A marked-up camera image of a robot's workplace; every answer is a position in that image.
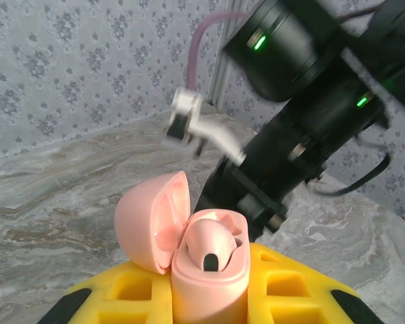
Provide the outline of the pink earbud charging case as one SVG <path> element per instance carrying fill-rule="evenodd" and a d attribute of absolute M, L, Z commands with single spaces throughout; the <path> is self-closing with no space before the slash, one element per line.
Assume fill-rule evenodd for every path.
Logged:
<path fill-rule="evenodd" d="M 224 224 L 238 245 L 221 272 L 200 270 L 185 245 L 187 229 L 199 219 Z M 175 324 L 246 324 L 250 242 L 245 217 L 225 209 L 190 210 L 184 171 L 139 183 L 119 200 L 115 235 L 139 267 L 171 275 Z"/>

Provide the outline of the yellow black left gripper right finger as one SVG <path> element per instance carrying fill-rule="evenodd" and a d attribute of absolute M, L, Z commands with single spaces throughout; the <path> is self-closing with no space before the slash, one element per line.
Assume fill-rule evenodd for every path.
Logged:
<path fill-rule="evenodd" d="M 350 287 L 250 245 L 247 324 L 385 324 Z"/>

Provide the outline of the pink wireless earbud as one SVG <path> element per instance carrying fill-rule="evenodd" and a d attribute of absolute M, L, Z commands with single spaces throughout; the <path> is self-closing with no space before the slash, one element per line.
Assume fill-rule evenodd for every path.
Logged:
<path fill-rule="evenodd" d="M 186 231 L 185 245 L 189 257 L 202 271 L 221 272 L 237 249 L 233 234 L 214 219 L 199 219 Z"/>

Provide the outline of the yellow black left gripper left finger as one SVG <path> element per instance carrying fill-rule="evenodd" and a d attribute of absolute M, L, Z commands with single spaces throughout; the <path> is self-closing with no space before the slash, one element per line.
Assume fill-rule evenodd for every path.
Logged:
<path fill-rule="evenodd" d="M 76 284 L 42 324 L 173 324 L 171 276 L 128 261 Z"/>

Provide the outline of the aluminium frame post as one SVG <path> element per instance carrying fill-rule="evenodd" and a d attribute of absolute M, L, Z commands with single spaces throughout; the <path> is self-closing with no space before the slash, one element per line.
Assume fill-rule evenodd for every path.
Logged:
<path fill-rule="evenodd" d="M 234 31 L 235 25 L 235 19 L 229 18 L 223 23 L 223 28 L 221 31 L 219 51 L 213 68 L 213 75 L 207 96 L 207 102 L 216 108 L 220 108 L 222 105 L 223 93 L 225 90 L 225 79 L 229 73 L 227 58 L 223 53 L 223 46 L 230 37 L 231 33 Z"/>

